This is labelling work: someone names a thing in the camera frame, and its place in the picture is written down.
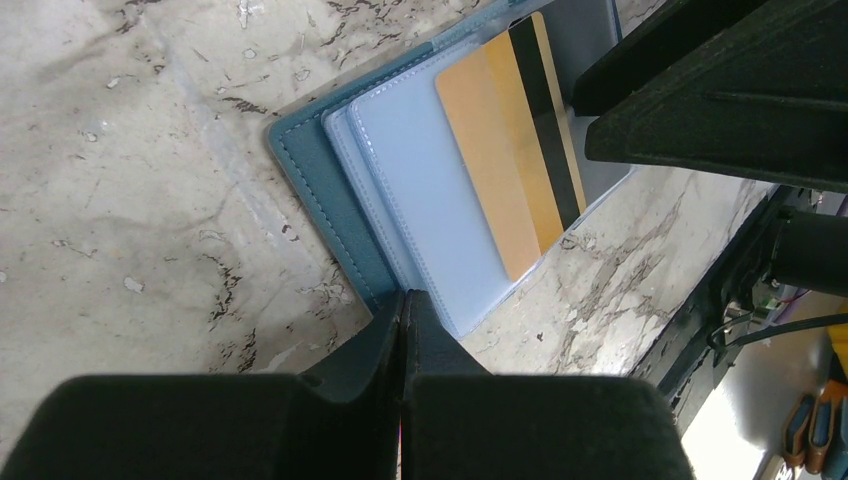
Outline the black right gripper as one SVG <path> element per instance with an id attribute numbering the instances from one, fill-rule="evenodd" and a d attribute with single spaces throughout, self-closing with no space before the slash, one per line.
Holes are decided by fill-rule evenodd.
<path id="1" fill-rule="evenodd" d="M 595 161 L 847 189 L 847 5 L 764 1 L 621 103 L 586 134 Z M 808 293 L 847 294 L 847 208 L 778 186 L 716 262 L 708 345 L 728 352 L 845 318 L 790 325 Z"/>

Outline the grey silver credit card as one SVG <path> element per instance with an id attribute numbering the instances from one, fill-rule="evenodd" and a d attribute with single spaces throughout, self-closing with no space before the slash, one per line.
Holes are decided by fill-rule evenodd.
<path id="1" fill-rule="evenodd" d="M 577 79 L 621 39 L 612 0 L 555 0 L 540 9 L 566 104 Z"/>

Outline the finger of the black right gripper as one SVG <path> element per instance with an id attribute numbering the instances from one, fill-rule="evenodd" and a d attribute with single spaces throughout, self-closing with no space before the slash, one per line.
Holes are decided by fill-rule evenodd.
<path id="1" fill-rule="evenodd" d="M 578 77 L 571 100 L 575 114 L 605 114 L 763 4 L 763 0 L 666 2 Z"/>

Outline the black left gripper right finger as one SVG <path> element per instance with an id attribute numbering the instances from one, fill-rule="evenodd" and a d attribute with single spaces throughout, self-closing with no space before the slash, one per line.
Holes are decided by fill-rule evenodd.
<path id="1" fill-rule="evenodd" d="M 666 400 L 617 376 L 488 372 L 411 290 L 401 417 L 405 479 L 689 479 Z"/>

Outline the blue leather card holder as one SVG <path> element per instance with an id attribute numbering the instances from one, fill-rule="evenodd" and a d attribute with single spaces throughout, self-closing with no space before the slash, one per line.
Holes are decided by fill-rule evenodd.
<path id="1" fill-rule="evenodd" d="M 461 338 L 516 288 L 449 126 L 437 75 L 552 1 L 496 1 L 430 41 L 274 122 L 270 147 L 372 312 L 429 293 Z M 628 176 L 584 153 L 588 118 L 566 109 L 588 208 Z"/>

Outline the gold card with black stripe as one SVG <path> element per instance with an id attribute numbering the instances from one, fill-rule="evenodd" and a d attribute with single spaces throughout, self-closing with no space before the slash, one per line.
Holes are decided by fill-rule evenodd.
<path id="1" fill-rule="evenodd" d="M 588 208 L 543 15 L 515 22 L 435 86 L 516 282 Z"/>

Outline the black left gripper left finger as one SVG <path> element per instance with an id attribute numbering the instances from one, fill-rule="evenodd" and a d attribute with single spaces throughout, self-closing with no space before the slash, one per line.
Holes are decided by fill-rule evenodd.
<path id="1" fill-rule="evenodd" d="M 5 479 L 391 479 L 399 331 L 389 298 L 300 374 L 81 376 L 53 390 Z"/>

